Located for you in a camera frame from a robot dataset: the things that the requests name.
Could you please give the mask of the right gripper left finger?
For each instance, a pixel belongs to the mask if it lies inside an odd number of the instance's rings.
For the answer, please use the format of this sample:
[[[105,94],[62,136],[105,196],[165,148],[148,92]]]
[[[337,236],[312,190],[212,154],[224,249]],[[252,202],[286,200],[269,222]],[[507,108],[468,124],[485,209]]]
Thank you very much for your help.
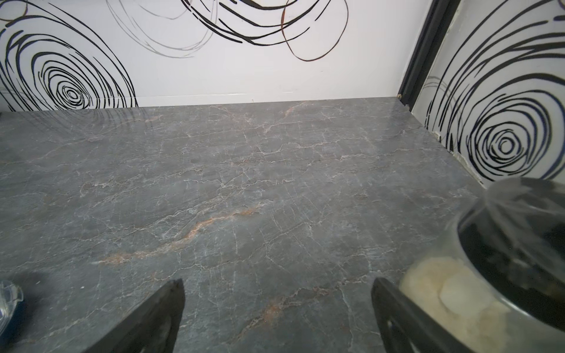
[[[181,279],[164,284],[86,352],[173,352],[185,307]]]

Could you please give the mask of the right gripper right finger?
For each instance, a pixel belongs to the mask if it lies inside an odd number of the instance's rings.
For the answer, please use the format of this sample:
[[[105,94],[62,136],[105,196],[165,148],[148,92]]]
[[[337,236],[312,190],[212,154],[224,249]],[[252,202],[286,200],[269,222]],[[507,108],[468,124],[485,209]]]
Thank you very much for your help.
[[[384,277],[373,282],[372,306],[387,352],[471,351]]]

